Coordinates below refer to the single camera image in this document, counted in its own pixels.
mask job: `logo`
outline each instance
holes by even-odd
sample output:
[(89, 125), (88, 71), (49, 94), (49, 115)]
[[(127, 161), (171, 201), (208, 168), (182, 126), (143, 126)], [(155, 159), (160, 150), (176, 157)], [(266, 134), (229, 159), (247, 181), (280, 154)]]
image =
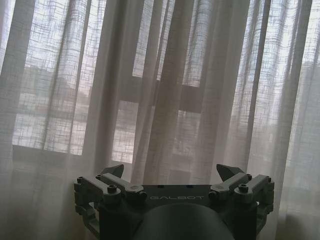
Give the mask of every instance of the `logo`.
[(205, 196), (151, 196), (151, 200), (202, 200)]

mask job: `white curtain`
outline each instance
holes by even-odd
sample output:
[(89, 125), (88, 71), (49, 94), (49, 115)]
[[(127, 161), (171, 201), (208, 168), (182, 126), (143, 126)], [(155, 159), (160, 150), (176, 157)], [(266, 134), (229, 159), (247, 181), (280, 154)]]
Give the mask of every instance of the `white curtain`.
[(261, 240), (320, 239), (320, 0), (0, 1), (0, 239), (94, 239), (73, 182), (275, 181)]

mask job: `bolt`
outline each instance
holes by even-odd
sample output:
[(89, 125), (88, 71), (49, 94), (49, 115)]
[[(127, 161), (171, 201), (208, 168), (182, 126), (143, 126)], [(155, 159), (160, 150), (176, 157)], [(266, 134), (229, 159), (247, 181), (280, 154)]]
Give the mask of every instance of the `bolt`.
[(107, 191), (108, 191), (108, 193), (113, 194), (117, 191), (117, 187), (115, 185), (111, 184), (107, 187)]
[(249, 187), (247, 184), (239, 184), (239, 191), (242, 193), (247, 193), (249, 191)]
[(80, 176), (76, 179), (77, 183), (80, 184), (81, 183), (81, 180), (83, 179), (84, 177), (83, 176)]
[(142, 201), (146, 200), (148, 194), (145, 191), (140, 191), (139, 192), (139, 197)]
[(216, 191), (210, 191), (208, 194), (208, 197), (211, 201), (216, 201), (218, 200), (218, 194)]

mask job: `sheer curtain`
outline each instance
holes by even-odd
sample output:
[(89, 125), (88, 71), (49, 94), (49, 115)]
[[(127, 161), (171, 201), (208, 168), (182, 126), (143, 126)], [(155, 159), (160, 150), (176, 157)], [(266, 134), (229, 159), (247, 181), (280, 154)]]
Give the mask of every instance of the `sheer curtain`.
[(320, 0), (0, 1), (1, 239), (94, 239), (73, 182), (275, 181), (259, 239), (320, 238)]

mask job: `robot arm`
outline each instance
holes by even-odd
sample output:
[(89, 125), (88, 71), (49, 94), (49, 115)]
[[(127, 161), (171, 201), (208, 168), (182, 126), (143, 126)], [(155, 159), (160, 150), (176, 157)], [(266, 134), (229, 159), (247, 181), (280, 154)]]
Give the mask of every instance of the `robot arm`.
[(214, 185), (131, 184), (121, 179), (123, 169), (74, 184), (75, 210), (100, 240), (253, 240), (273, 211), (271, 178), (237, 167), (218, 164), (223, 182)]

